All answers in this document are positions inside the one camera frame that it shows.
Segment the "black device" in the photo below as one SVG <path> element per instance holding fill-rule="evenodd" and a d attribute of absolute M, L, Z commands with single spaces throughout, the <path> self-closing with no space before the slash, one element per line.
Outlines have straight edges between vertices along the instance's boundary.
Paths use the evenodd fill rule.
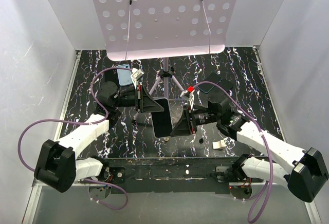
<path fill-rule="evenodd" d="M 169 137 L 173 129 L 169 101 L 167 98 L 156 98 L 155 101 L 164 111 L 151 113 L 154 135 L 156 138 Z"/>

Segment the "light blue phone case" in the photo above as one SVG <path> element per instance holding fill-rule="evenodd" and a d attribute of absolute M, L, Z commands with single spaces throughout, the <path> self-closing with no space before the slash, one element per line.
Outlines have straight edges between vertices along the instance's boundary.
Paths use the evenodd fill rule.
<path fill-rule="evenodd" d="M 118 82 L 120 86 L 132 85 L 133 81 L 131 78 L 131 71 L 129 70 L 129 64 L 122 64 L 118 66 Z"/>

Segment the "black smartphone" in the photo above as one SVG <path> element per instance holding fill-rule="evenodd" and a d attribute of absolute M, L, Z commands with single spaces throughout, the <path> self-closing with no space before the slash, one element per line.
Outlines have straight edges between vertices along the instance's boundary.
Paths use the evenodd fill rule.
<path fill-rule="evenodd" d="M 212 72 L 203 80 L 203 82 L 211 82 L 214 84 L 218 84 L 221 80 L 222 77 L 220 75 L 215 72 Z M 198 86 L 198 89 L 205 94 L 208 94 L 213 88 L 214 85 L 209 83 L 204 83 Z"/>

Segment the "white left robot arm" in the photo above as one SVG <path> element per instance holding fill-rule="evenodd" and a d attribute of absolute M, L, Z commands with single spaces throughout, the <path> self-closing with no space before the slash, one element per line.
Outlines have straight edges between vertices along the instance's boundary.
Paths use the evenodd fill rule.
<path fill-rule="evenodd" d="M 58 141 L 43 143 L 34 170 L 34 177 L 63 193 L 75 181 L 94 178 L 97 182 L 108 182 L 110 166 L 105 160 L 92 156 L 79 159 L 78 156 L 94 140 L 108 132 L 118 121 L 121 107 L 134 107 L 140 113 L 158 113 L 164 108 L 151 97 L 142 85 L 119 91 L 114 82 L 103 83 L 97 93 L 99 104 L 88 118 L 87 125 L 81 125 Z"/>

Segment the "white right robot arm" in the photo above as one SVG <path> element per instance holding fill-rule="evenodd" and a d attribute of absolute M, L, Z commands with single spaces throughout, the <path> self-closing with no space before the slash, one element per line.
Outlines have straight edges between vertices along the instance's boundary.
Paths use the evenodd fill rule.
<path fill-rule="evenodd" d="M 298 199 L 312 202 L 328 181 L 328 170 L 320 151 L 293 146 L 259 128 L 250 118 L 234 111 L 229 98 L 220 93 L 208 98 L 208 106 L 193 103 L 194 89 L 181 93 L 188 101 L 182 116 L 174 126 L 171 136 L 189 136 L 197 127 L 215 123 L 225 136 L 246 144 L 264 154 L 261 160 L 253 155 L 241 155 L 231 166 L 216 177 L 223 182 L 238 182 L 247 179 L 272 181 L 289 189 Z"/>

